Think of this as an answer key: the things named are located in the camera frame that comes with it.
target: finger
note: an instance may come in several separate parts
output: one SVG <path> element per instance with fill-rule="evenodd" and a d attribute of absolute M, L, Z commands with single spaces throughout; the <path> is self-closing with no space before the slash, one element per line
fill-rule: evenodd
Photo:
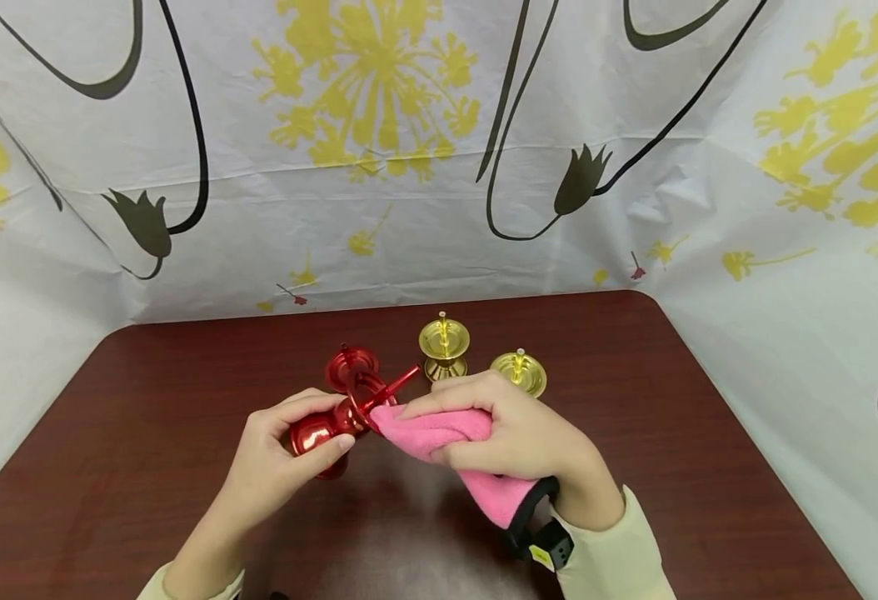
<path fill-rule="evenodd" d="M 446 379 L 440 379 L 438 381 L 433 382 L 432 391 L 440 392 L 441 390 L 450 390 L 453 387 L 457 387 L 460 385 L 475 383 L 476 379 L 480 377 L 482 373 L 473 374 L 473 375 L 464 375 L 464 377 L 448 377 Z"/>
<path fill-rule="evenodd" d="M 501 442 L 453 442 L 433 453 L 432 459 L 456 470 L 476 470 L 482 473 L 502 473 L 505 470 Z"/>
<path fill-rule="evenodd" d="M 322 443 L 306 454 L 289 461 L 288 465 L 289 469 L 292 470 L 292 476 L 300 484 L 305 484 L 306 481 L 324 472 L 342 458 L 355 443 L 356 438 L 348 434 L 333 437 L 329 442 Z"/>
<path fill-rule="evenodd" d="M 280 402 L 272 408 L 262 411 L 262 416 L 267 427 L 273 434 L 279 435 L 289 428 L 289 425 L 300 421 L 301 418 L 331 410 L 332 407 L 342 402 L 344 396 L 336 393 L 323 393 L 321 396 L 306 396 L 298 399 L 288 399 Z"/>
<path fill-rule="evenodd" d="M 322 390 L 317 389 L 317 387 L 306 387 L 305 390 L 302 390 L 299 393 L 293 393 L 292 396 L 282 400 L 280 404 L 292 403 L 293 400 L 298 400 L 300 398 L 308 398 L 310 396 L 330 396 L 329 392 L 323 392 Z"/>
<path fill-rule="evenodd" d="M 489 386 L 485 384 L 487 378 L 483 377 L 483 374 L 475 375 L 476 379 L 469 382 L 445 387 L 438 392 L 427 393 L 424 397 L 412 400 L 400 412 L 399 418 L 415 418 L 470 408 L 481 408 L 491 412 L 495 398 L 489 393 Z"/>

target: wrist band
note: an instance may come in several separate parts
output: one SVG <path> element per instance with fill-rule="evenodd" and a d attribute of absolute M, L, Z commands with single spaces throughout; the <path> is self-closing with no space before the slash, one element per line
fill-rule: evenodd
<path fill-rule="evenodd" d="M 531 558 L 552 572 L 569 563 L 576 544 L 565 527 L 555 518 L 534 533 L 529 530 L 529 522 L 540 501 L 549 498 L 549 501 L 553 502 L 558 493 L 558 479 L 553 477 L 540 479 L 522 499 L 512 522 L 509 523 L 509 528 L 505 530 L 506 543 L 515 558 L 520 558 L 522 561 Z"/>

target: fingernail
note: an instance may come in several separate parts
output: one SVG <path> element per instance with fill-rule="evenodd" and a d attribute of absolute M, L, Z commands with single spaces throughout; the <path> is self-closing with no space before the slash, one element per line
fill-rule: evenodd
<path fill-rule="evenodd" d="M 337 439 L 337 443 L 339 444 L 339 448 L 342 448 L 342 451 L 345 453 L 346 450 L 352 448 L 353 444 L 356 443 L 356 438 L 349 434 L 346 434 L 343 436 L 339 436 Z"/>

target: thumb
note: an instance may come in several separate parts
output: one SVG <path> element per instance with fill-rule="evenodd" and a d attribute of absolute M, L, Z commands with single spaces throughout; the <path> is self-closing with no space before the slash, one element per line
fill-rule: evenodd
<path fill-rule="evenodd" d="M 345 453 L 356 443 L 356 438 L 351 435 L 333 437 L 329 442 L 309 450 L 306 454 L 292 459 L 295 474 L 303 481 L 314 478 L 333 463 L 342 458 Z"/>
<path fill-rule="evenodd" d="M 453 442 L 432 454 L 432 460 L 456 470 L 500 473 L 501 452 L 496 442 Z"/>

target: fabric backdrop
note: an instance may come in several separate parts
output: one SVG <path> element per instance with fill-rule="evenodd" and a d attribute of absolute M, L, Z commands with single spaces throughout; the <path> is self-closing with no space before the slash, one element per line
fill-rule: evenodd
<path fill-rule="evenodd" d="M 0 468 L 125 324 L 622 288 L 878 600 L 878 0 L 0 0 Z"/>

